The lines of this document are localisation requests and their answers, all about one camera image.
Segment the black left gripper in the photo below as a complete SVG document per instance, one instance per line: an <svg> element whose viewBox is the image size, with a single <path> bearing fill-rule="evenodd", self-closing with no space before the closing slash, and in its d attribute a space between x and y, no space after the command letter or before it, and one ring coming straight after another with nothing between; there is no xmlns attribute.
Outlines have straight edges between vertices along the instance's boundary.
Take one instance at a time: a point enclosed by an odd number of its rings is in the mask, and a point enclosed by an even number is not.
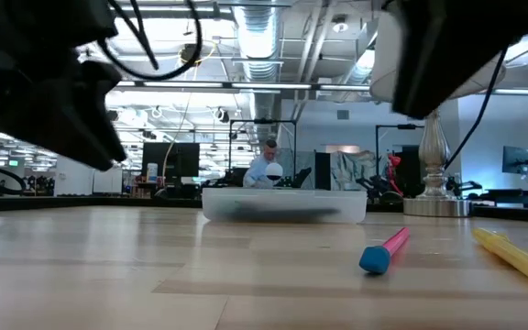
<svg viewBox="0 0 528 330"><path fill-rule="evenodd" d="M107 0L0 0L0 96L69 75L114 20ZM100 171L127 158L103 98L0 102L0 133Z"/></svg>

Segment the pink pencil blue cap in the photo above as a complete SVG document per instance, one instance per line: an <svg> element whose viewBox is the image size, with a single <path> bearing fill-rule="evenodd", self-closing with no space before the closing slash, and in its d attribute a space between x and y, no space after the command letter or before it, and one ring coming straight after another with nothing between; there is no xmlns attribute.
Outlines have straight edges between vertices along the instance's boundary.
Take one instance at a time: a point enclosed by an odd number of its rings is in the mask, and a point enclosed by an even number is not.
<svg viewBox="0 0 528 330"><path fill-rule="evenodd" d="M366 247L359 260L359 267L373 274L384 274L388 271L393 256L409 237L409 228L403 227L382 245Z"/></svg>

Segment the clear pencil box grey lid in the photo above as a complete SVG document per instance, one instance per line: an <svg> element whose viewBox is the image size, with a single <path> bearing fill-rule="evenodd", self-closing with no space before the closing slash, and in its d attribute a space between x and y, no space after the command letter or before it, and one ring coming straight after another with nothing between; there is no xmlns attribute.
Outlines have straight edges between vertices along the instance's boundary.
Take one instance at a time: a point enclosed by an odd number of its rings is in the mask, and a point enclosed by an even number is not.
<svg viewBox="0 0 528 330"><path fill-rule="evenodd" d="M356 224L365 220L367 193L205 188L202 208L207 219L218 222Z"/></svg>

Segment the yellow highlighter pen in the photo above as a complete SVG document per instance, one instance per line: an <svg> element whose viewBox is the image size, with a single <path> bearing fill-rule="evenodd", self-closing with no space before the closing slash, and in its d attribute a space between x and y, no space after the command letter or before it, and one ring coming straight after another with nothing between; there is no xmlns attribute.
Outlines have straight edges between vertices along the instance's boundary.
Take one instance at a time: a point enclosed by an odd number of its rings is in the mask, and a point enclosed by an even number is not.
<svg viewBox="0 0 528 330"><path fill-rule="evenodd" d="M472 236L488 252L509 263L528 278L528 252L516 247L506 236L484 228L474 228Z"/></svg>

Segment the white cabinet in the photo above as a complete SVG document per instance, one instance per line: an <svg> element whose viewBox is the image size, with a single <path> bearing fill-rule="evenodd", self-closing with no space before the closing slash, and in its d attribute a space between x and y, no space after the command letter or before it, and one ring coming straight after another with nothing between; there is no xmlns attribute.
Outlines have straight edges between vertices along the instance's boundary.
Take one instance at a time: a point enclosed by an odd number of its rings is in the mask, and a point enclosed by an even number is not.
<svg viewBox="0 0 528 330"><path fill-rule="evenodd" d="M123 171L119 168L93 171L93 193L120 194L122 184Z"/></svg>

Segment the black computer monitor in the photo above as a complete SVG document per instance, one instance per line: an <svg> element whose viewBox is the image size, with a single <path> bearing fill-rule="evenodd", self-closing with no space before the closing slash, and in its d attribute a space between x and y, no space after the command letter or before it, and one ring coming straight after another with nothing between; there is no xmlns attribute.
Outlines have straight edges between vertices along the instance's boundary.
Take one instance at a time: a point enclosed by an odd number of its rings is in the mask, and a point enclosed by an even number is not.
<svg viewBox="0 0 528 330"><path fill-rule="evenodd" d="M156 164L156 175L174 182L182 177L198 177L200 145L198 143L151 142L143 144L142 174L147 177L149 164Z"/></svg>

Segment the white shade silver table lamp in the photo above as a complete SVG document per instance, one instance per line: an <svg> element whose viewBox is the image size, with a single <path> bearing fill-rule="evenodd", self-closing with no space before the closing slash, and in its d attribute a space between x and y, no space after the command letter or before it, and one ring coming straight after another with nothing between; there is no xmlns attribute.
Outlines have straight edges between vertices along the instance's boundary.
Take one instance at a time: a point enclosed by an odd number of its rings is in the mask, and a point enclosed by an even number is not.
<svg viewBox="0 0 528 330"><path fill-rule="evenodd" d="M390 104L393 102L401 56L402 28L393 15L383 12L379 16L377 29L375 61L369 87L371 96ZM455 99L495 86L503 79L506 71L504 57L504 52L499 53L457 88L451 97ZM425 119L419 159L426 170L423 178L425 188L418 196L403 201L403 212L416 216L468 217L470 202L459 199L446 190L445 165L451 159L451 154L437 108Z"/></svg>

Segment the red equipment piece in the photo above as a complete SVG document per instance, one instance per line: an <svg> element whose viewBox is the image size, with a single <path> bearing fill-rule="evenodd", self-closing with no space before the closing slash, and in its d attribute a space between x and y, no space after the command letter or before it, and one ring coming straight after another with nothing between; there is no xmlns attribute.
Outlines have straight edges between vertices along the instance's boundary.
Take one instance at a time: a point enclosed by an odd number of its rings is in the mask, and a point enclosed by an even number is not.
<svg viewBox="0 0 528 330"><path fill-rule="evenodd" d="M402 160L400 157L397 157L393 154L388 155L387 177L391 189L398 195L403 196L403 192L396 182L396 168L400 165L401 161Z"/></svg>

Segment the grey mounted monitor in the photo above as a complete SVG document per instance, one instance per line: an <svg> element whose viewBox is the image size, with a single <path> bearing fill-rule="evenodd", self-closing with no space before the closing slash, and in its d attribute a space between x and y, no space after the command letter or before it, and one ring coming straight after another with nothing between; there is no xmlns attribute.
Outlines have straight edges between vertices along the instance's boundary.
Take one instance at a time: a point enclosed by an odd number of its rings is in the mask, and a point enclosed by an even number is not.
<svg viewBox="0 0 528 330"><path fill-rule="evenodd" d="M504 146L501 170L503 173L528 174L528 149Z"/></svg>

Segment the grey draped sheet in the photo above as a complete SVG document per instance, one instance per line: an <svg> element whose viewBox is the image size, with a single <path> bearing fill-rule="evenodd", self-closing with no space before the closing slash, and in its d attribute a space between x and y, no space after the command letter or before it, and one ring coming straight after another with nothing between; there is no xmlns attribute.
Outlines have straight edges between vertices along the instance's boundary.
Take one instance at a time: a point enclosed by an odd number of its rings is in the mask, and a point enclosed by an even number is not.
<svg viewBox="0 0 528 330"><path fill-rule="evenodd" d="M376 173L376 155L372 151L346 153L337 151L330 154L330 179L332 191L356 190L361 188L361 179L370 179Z"/></svg>

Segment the person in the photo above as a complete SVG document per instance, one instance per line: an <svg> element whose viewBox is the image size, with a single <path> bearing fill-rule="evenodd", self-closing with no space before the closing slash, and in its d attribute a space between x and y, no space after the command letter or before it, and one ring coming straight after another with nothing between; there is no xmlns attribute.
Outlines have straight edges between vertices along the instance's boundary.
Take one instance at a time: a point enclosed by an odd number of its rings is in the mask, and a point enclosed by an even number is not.
<svg viewBox="0 0 528 330"><path fill-rule="evenodd" d="M252 160L249 169L244 175L244 188L271 189L273 187L274 181L266 177L265 169L270 163L277 162L276 154L277 142L272 139L267 140L264 145L264 150Z"/></svg>

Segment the white spherical device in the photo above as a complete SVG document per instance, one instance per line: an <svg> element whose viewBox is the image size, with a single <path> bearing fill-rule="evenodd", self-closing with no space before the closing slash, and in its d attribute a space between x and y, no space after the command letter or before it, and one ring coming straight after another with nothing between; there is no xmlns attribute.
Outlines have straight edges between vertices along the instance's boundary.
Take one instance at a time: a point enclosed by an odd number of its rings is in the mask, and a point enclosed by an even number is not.
<svg viewBox="0 0 528 330"><path fill-rule="evenodd" d="M277 162L272 162L266 167L265 175L271 181L278 181L283 176L283 167Z"/></svg>

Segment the black aluminium rig frame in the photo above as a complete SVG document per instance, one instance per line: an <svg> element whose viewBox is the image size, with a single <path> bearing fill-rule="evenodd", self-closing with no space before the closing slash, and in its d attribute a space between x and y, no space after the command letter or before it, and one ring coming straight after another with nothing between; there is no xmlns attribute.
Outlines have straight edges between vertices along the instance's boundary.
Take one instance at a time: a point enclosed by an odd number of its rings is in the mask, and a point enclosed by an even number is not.
<svg viewBox="0 0 528 330"><path fill-rule="evenodd" d="M150 200L98 196L76 197L0 197L0 211L62 208L77 206L139 206L179 207L201 209L202 203L195 200ZM496 206L475 206L472 214L479 217L498 218L528 222L528 209Z"/></svg>

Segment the narrow black stand frame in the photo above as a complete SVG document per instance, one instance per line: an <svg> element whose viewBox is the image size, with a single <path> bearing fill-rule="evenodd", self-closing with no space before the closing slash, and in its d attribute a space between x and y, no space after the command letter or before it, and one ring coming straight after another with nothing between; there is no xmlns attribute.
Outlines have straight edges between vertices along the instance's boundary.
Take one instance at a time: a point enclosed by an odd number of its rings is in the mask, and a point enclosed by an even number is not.
<svg viewBox="0 0 528 330"><path fill-rule="evenodd" d="M398 130L415 130L422 129L424 126L415 124L398 124L398 125L375 125L375 156L376 165L375 173L380 176L380 129L381 128L395 128ZM406 182L408 194L418 195L418 190L424 187L421 176L421 161L419 160L419 147L406 146L402 147L403 171L402 177Z"/></svg>

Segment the wide black stand frame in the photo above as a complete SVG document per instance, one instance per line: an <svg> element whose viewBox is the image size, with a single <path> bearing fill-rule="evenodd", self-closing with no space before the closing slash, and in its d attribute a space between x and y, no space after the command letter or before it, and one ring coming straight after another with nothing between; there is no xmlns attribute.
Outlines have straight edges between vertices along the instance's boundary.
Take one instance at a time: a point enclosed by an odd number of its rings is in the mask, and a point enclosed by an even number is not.
<svg viewBox="0 0 528 330"><path fill-rule="evenodd" d="M243 131L243 127L246 124L251 124L254 128L257 126L277 126L279 128L283 128L287 133L289 133L289 130L284 126L285 124L292 124L293 125L293 131L291 132L293 137L293 142L290 144L291 148L291 154L292 154L292 169L293 174L292 178L295 179L297 176L297 166L296 166L296 160L297 160L297 153L296 153L296 147L297 147L297 124L298 122L296 120L277 120L277 119L269 119L269 118L260 118L260 119L231 119L229 122L229 129L228 129L228 166L227 169L231 170L231 161L232 161L232 142L237 137L237 134L241 133Z"/></svg>

